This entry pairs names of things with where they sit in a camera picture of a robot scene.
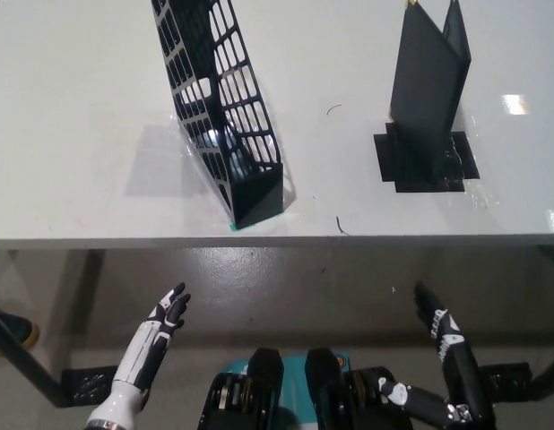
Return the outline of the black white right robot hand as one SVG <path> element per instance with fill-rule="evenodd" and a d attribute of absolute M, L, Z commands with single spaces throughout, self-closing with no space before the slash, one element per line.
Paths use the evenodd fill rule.
<path fill-rule="evenodd" d="M 420 281 L 414 288 L 414 302 L 418 317 L 435 341 L 448 397 L 384 377 L 377 379 L 378 392 L 406 416 L 435 428 L 495 429 L 497 420 L 475 356 L 450 311 Z"/>

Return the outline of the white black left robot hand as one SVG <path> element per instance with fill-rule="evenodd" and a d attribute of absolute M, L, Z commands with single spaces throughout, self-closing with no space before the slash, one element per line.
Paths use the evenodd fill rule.
<path fill-rule="evenodd" d="M 182 282 L 171 289 L 139 325 L 114 381 L 132 385 L 142 395 L 151 388 L 175 331 L 185 323 L 183 316 L 191 298 L 185 293 L 185 288 L 186 284 Z"/>

